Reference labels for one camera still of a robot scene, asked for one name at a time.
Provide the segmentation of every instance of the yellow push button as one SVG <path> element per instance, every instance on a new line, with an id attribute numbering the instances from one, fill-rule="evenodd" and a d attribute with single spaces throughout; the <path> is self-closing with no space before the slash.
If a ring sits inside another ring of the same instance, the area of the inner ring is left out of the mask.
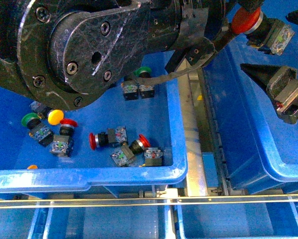
<path id="1" fill-rule="evenodd" d="M 58 125 L 60 121 L 64 118 L 65 114 L 61 110 L 53 110 L 48 114 L 48 122 L 51 125 Z"/>

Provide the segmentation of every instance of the screw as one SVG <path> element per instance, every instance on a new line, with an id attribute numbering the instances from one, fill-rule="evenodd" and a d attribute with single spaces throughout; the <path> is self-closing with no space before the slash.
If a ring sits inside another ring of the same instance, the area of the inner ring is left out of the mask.
<path id="1" fill-rule="evenodd" d="M 46 84 L 46 79 L 43 76 L 36 76 L 34 77 L 33 84 L 36 88 L 44 87 Z"/>
<path id="2" fill-rule="evenodd" d="M 107 36 L 110 32 L 110 25 L 108 22 L 104 22 L 102 25 L 101 25 L 101 34 L 104 35 L 104 36 Z"/>
<path id="3" fill-rule="evenodd" d="M 111 79 L 111 76 L 112 76 L 111 71 L 106 71 L 103 76 L 104 81 L 109 81 Z"/>
<path id="4" fill-rule="evenodd" d="M 83 103 L 83 98 L 81 98 L 81 97 L 77 97 L 76 99 L 75 99 L 75 101 L 74 101 L 74 105 L 76 106 L 76 107 L 80 107 L 81 106 L 81 104 Z"/>
<path id="5" fill-rule="evenodd" d="M 68 65 L 67 65 L 67 73 L 69 75 L 75 75 L 78 71 L 78 65 L 76 62 L 70 62 Z"/>
<path id="6" fill-rule="evenodd" d="M 47 23 L 50 20 L 50 13 L 44 6 L 36 9 L 36 17 L 42 23 Z"/>

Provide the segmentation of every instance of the blue bin rim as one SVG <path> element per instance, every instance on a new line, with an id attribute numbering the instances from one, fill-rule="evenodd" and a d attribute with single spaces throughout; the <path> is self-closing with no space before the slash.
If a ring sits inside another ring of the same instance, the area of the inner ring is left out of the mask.
<path id="1" fill-rule="evenodd" d="M 87 191 L 92 186 L 165 185 L 183 181 L 188 171 L 188 162 L 178 81 L 176 79 L 167 83 L 167 97 L 173 165 L 163 167 L 0 170 L 0 193 L 74 192 Z"/>
<path id="2" fill-rule="evenodd" d="M 236 82 L 238 83 L 239 92 L 243 99 L 243 107 L 247 115 L 249 115 L 249 125 L 255 138 L 264 171 L 269 177 L 278 182 L 298 182 L 298 164 L 285 164 L 282 161 L 269 125 L 260 110 L 260 104 L 254 89 L 255 83 L 238 69 L 238 60 L 243 59 L 243 56 L 240 52 L 234 50 L 237 47 L 236 44 L 236 40 L 229 44 L 227 53 L 231 60 L 234 74 L 236 75 Z"/>

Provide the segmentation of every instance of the bolt hole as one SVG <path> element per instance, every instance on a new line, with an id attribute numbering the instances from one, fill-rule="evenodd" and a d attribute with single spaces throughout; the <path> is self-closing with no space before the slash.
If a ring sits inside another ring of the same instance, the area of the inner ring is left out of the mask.
<path id="1" fill-rule="evenodd" d="M 99 64 L 99 62 L 101 61 L 101 54 L 99 52 L 95 52 L 91 58 L 91 62 L 93 64 Z"/>
<path id="2" fill-rule="evenodd" d="M 109 22 L 104 22 L 102 25 L 101 25 L 101 33 L 102 35 L 104 36 L 107 36 L 110 32 L 110 24 Z"/>

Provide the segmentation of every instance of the metal rail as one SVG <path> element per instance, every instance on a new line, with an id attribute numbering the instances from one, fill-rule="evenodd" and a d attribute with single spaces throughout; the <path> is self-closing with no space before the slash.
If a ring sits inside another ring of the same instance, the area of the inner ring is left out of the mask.
<path id="1" fill-rule="evenodd" d="M 68 208 L 68 207 L 128 207 L 199 204 L 298 202 L 298 194 L 216 197 L 138 198 L 138 199 L 67 199 L 0 201 L 0 209 Z"/>
<path id="2" fill-rule="evenodd" d="M 186 63 L 187 62 L 184 61 L 179 67 L 179 70 L 186 69 Z M 178 78 L 178 85 L 188 158 L 188 173 L 184 180 L 186 189 L 185 196 L 207 196 L 207 185 L 202 152 L 200 149 L 199 130 L 188 74 Z"/>

